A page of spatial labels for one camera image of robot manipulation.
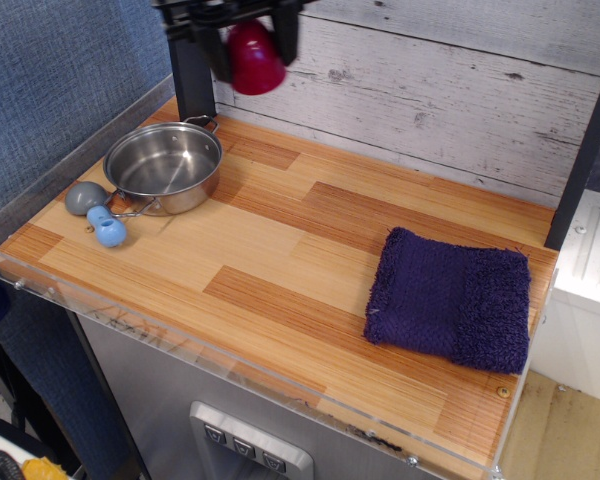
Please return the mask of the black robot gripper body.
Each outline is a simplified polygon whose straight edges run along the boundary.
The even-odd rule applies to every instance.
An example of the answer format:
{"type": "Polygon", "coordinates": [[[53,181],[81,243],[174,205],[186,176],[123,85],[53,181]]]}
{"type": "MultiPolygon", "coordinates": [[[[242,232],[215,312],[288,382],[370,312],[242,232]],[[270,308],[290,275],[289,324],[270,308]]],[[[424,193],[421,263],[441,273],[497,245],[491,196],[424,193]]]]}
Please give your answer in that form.
{"type": "Polygon", "coordinates": [[[196,27],[221,29],[243,21],[273,17],[285,7],[298,14],[312,0],[299,1],[186,1],[157,0],[152,7],[163,18],[169,40],[193,40],[196,27]]]}

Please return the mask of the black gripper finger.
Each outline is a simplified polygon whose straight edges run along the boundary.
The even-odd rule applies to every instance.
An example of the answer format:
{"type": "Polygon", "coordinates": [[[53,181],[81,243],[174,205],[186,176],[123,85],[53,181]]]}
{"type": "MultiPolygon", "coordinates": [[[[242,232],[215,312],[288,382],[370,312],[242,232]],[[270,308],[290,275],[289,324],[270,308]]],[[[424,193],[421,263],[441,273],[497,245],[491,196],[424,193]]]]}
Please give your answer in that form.
{"type": "Polygon", "coordinates": [[[285,66],[290,66],[297,58],[299,11],[298,6],[277,6],[271,14],[275,42],[285,66]]]}
{"type": "Polygon", "coordinates": [[[217,80],[233,82],[230,58],[218,30],[204,27],[199,31],[199,43],[209,67],[217,80]]]}

